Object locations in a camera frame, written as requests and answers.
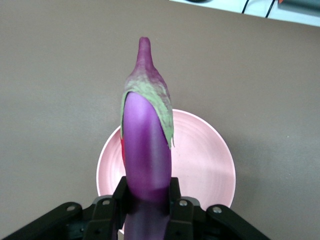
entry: brown table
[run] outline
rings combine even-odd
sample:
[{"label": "brown table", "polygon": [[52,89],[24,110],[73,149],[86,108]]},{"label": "brown table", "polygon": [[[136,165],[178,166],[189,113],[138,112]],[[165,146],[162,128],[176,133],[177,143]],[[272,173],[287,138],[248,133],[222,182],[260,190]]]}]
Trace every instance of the brown table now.
[{"label": "brown table", "polygon": [[0,1],[0,238],[97,196],[141,36],[175,109],[234,159],[231,208],[273,240],[320,236],[320,28],[167,0]]}]

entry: pink plate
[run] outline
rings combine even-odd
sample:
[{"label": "pink plate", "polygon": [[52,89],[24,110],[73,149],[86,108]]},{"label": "pink plate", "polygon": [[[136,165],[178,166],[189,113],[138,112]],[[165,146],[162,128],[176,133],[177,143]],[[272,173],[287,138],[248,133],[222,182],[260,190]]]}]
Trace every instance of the pink plate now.
[{"label": "pink plate", "polygon": [[[236,172],[223,138],[206,121],[186,111],[174,109],[173,124],[172,176],[179,178],[181,195],[198,199],[204,210],[214,204],[230,207]],[[112,195],[125,175],[119,126],[106,141],[99,157],[98,195]]]}]

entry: purple eggplant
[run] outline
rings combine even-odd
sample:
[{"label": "purple eggplant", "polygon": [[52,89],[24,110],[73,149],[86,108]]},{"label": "purple eggplant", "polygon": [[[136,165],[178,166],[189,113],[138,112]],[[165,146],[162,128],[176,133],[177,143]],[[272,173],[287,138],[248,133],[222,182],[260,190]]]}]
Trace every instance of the purple eggplant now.
[{"label": "purple eggplant", "polygon": [[121,106],[122,158],[132,194],[125,240],[164,239],[169,220],[173,134],[168,88],[153,65],[149,39],[142,37]]},{"label": "purple eggplant", "polygon": [[121,110],[122,155],[129,189],[140,200],[164,202],[172,173],[173,111],[167,85],[153,65],[147,37],[139,41]]}]

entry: eggplant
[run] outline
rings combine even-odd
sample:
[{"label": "eggplant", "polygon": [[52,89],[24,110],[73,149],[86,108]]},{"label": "eggplant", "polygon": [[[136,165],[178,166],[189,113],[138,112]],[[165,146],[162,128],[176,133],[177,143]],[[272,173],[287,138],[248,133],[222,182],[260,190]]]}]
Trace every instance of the eggplant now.
[{"label": "eggplant", "polygon": [[154,67],[150,40],[142,37],[121,103],[122,158],[132,195],[125,240],[164,239],[169,220],[173,135],[168,87]]},{"label": "eggplant", "polygon": [[140,38],[136,65],[121,104],[121,143],[127,184],[140,200],[166,200],[172,174],[173,111],[168,87],[153,65],[151,44]]}]

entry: white surface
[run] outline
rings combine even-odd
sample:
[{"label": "white surface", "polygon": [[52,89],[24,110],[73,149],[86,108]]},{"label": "white surface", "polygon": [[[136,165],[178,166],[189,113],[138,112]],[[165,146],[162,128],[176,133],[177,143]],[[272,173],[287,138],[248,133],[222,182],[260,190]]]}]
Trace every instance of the white surface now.
[{"label": "white surface", "polygon": [[[204,3],[194,3],[186,0],[170,1],[198,5],[206,8],[220,9],[235,13],[241,13],[246,3],[246,0],[211,0]],[[271,3],[272,0],[250,0],[246,6],[244,14],[264,18]],[[320,27],[320,12],[318,15],[310,15],[280,9],[278,8],[277,0],[274,2],[268,18]]]}]

